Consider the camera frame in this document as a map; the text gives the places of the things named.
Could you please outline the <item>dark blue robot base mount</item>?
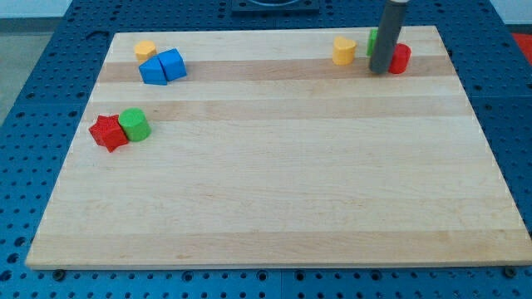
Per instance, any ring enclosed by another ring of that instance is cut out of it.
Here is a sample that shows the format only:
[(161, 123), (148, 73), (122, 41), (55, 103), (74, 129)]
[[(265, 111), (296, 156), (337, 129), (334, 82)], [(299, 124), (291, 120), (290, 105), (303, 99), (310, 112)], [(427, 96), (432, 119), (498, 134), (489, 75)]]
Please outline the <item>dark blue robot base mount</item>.
[(230, 0), (234, 15), (250, 13), (318, 12), (320, 0)]

